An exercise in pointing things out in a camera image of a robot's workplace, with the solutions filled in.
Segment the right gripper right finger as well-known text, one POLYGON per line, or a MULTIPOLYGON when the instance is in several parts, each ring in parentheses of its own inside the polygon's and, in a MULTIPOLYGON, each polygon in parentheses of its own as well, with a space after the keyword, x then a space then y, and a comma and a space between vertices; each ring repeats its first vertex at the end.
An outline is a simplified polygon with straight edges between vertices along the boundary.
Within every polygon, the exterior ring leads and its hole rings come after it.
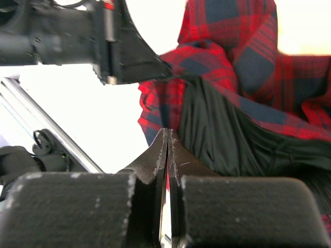
POLYGON ((330 247, 300 180, 221 177, 168 131, 173 247, 330 247))

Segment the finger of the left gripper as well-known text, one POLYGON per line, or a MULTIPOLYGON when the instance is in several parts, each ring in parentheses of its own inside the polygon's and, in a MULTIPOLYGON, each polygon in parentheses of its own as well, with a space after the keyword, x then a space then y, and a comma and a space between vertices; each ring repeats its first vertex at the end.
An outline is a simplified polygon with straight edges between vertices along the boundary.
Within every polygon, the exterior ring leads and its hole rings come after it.
POLYGON ((114 1, 112 48, 115 84, 132 84, 148 80, 165 80, 172 72, 139 34, 125 1, 114 1))

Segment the red black plaid skirt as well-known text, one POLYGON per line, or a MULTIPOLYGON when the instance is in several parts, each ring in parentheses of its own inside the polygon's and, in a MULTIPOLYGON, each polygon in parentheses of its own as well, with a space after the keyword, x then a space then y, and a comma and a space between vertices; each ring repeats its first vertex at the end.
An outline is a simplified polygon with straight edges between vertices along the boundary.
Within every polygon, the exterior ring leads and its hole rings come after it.
POLYGON ((274 1, 188 1, 169 81, 139 84, 139 124, 159 129, 222 176, 290 176, 330 229, 330 57, 277 49, 274 1))

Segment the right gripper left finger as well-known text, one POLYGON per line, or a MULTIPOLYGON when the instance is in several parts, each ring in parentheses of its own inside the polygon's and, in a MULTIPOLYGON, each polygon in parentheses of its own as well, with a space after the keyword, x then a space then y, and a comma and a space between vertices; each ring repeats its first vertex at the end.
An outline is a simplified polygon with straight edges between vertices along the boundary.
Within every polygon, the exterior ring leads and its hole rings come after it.
POLYGON ((29 173, 1 213, 1 247, 160 247, 168 131, 116 174, 29 173))

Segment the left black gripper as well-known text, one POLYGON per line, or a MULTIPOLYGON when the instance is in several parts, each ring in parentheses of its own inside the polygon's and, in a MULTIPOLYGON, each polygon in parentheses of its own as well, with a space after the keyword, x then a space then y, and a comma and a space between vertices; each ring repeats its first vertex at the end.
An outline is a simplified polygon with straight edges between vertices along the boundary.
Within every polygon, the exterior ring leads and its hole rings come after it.
POLYGON ((1 1, 1 66, 92 64, 114 81, 112 1, 1 1))

